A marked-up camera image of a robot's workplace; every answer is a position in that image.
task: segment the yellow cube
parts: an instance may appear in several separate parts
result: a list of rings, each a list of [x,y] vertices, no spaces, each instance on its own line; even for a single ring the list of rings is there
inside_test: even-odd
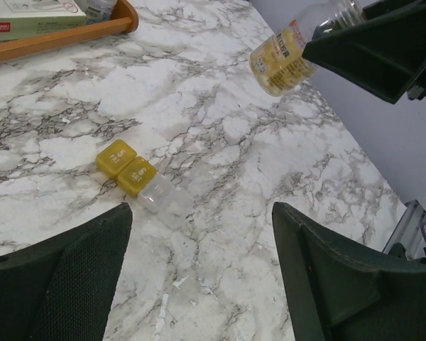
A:
[[[137,156],[137,153],[123,140],[116,140],[98,154],[98,169],[109,178],[115,179]]]
[[[139,156],[119,174],[117,183],[129,195],[137,195],[155,177],[156,173],[156,168]]]

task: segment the marble surface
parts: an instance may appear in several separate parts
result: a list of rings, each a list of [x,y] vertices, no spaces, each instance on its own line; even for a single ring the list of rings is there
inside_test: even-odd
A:
[[[248,57],[272,32],[246,1],[133,0],[141,26],[0,65],[0,255],[129,202],[105,340],[293,340],[271,227],[288,202],[381,249],[404,207],[320,94],[283,98]],[[172,230],[94,166],[123,139],[214,189]]]

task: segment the box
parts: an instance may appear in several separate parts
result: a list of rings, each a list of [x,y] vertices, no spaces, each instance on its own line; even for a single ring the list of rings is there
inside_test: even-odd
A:
[[[83,26],[74,0],[0,0],[0,41]]]

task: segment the red label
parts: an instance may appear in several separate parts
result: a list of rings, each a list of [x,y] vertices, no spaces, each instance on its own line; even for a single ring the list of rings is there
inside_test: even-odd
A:
[[[0,23],[0,33],[11,32],[11,23]]]

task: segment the brown tray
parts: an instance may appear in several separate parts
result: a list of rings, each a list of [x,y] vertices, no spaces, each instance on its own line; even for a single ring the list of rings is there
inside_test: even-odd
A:
[[[0,43],[0,63],[111,34],[131,33],[138,24],[139,18],[134,7],[127,0],[118,0],[111,20],[104,23]]]

